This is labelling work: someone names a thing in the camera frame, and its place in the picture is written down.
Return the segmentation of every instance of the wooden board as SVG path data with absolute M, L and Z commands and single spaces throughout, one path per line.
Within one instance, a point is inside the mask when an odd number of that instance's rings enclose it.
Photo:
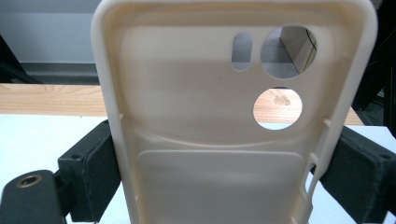
M 270 90 L 259 98 L 254 114 L 258 122 L 290 123 L 301 108 L 293 91 Z M 0 113 L 106 117 L 106 108 L 100 86 L 0 84 Z M 363 125 L 352 109 L 346 124 Z

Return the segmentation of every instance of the oval cutout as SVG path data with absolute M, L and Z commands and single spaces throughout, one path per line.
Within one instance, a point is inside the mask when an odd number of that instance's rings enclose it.
M 234 69 L 243 71 L 250 66 L 252 46 L 251 35 L 247 33 L 239 33 L 233 38 L 231 62 Z

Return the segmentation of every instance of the white table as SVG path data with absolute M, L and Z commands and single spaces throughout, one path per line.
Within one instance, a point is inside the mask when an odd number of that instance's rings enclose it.
M 0 189 L 13 178 L 47 169 L 58 170 L 57 159 L 106 118 L 0 115 Z M 383 147 L 396 152 L 396 140 L 385 127 L 349 126 Z M 318 184 L 310 224 L 355 223 L 344 209 Z M 394 224 L 388 215 L 386 224 Z M 119 188 L 101 223 L 130 223 L 122 188 Z

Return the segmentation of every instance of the wooden surface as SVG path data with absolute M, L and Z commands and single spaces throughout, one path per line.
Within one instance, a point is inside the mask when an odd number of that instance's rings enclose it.
M 258 122 L 290 123 L 301 109 L 293 91 L 270 90 L 254 105 L 254 116 Z M 99 86 L 0 84 L 0 113 L 105 117 L 106 108 Z M 352 109 L 346 124 L 362 125 Z

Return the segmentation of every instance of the circular hole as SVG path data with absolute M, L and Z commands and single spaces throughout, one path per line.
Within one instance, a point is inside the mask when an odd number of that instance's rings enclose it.
M 293 124 L 303 111 L 297 92 L 288 88 L 273 88 L 259 96 L 253 107 L 254 119 L 269 130 L 281 130 Z
M 38 183 L 41 180 L 42 176 L 41 175 L 29 175 L 24 178 L 22 178 L 20 181 L 17 183 L 18 188 L 29 188 L 36 183 Z
M 384 160 L 390 160 L 390 156 L 389 155 L 380 154 L 379 157 L 381 157 Z
M 282 26 L 262 45 L 262 66 L 273 77 L 296 77 L 314 61 L 317 40 L 302 26 Z
M 79 158 L 81 158 L 81 157 L 82 157 L 82 155 L 79 154 L 79 153 L 74 153 L 74 154 L 72 155 L 72 159 L 73 159 L 73 160 L 77 160 L 77 159 L 79 159 Z

